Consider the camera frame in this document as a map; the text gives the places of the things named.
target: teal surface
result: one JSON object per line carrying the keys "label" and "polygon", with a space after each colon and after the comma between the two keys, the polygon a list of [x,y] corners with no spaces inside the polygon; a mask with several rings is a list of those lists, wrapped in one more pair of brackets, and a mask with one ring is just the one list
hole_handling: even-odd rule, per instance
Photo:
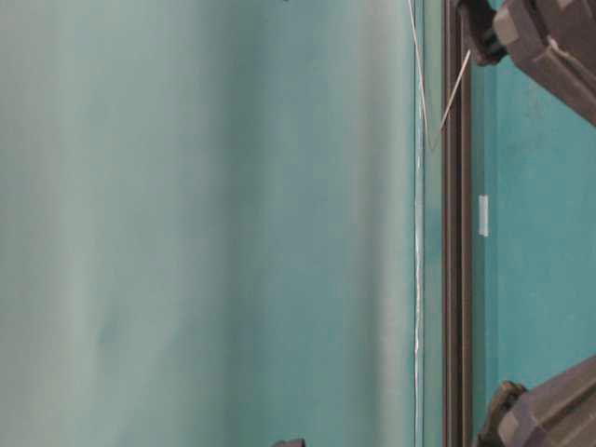
{"label": "teal surface", "polygon": [[0,445],[413,445],[407,11],[0,4]]}
{"label": "teal surface", "polygon": [[501,381],[535,386],[596,354],[596,129],[510,60],[473,83],[478,428]]}

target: teal backdrop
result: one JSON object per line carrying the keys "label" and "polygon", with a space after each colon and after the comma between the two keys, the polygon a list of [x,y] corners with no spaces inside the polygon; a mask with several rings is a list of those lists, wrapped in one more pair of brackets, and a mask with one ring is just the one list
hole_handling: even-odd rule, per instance
{"label": "teal backdrop", "polygon": [[501,381],[536,386],[596,355],[596,129],[509,59],[472,77],[478,429]]}

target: white sticker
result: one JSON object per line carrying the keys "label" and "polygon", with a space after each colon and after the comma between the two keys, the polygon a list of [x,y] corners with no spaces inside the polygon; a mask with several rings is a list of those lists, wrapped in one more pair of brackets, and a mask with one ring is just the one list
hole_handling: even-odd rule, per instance
{"label": "white sticker", "polygon": [[478,232],[481,236],[488,237],[488,196],[478,197]]}

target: robotic arm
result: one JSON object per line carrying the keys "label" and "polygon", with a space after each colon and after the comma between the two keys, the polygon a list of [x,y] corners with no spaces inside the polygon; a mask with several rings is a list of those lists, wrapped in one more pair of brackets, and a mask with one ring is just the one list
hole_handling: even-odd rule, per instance
{"label": "robotic arm", "polygon": [[596,446],[596,357],[527,391],[497,389],[474,447]]}
{"label": "robotic arm", "polygon": [[513,63],[596,126],[596,0],[453,0],[478,65]]}

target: white cable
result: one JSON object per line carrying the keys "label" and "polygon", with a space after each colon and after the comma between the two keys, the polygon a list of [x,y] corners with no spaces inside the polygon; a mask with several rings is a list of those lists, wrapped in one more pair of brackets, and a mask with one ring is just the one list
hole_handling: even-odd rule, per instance
{"label": "white cable", "polygon": [[435,149],[435,146],[439,143],[440,132],[443,130],[443,127],[445,126],[445,122],[447,121],[447,118],[449,117],[449,112],[451,112],[451,107],[454,105],[455,95],[457,94],[457,90],[459,90],[459,85],[462,82],[462,78],[464,77],[464,73],[466,72],[466,68],[467,68],[467,65],[469,64],[469,58],[471,57],[471,55],[472,55],[472,52],[470,50],[468,50],[466,53],[466,57],[464,58],[464,63],[462,63],[462,68],[459,71],[459,75],[457,76],[457,79],[455,80],[454,89],[452,90],[451,96],[449,97],[449,100],[447,101],[447,106],[445,107],[445,112],[443,113],[443,117],[440,120],[439,130],[437,131],[437,135],[435,136],[435,143],[431,146],[433,151]]}
{"label": "white cable", "polygon": [[421,50],[420,44],[418,43],[418,34],[416,32],[416,20],[413,14],[413,5],[412,0],[408,0],[408,7],[410,8],[410,24],[412,25],[412,36],[413,36],[413,46],[414,51],[416,53],[416,65],[418,66],[418,87],[420,88],[420,94],[422,95],[422,120],[425,127],[425,140],[430,143],[428,140],[428,117],[427,117],[427,94],[425,93],[425,78],[424,72],[422,70],[422,57],[421,57]]}

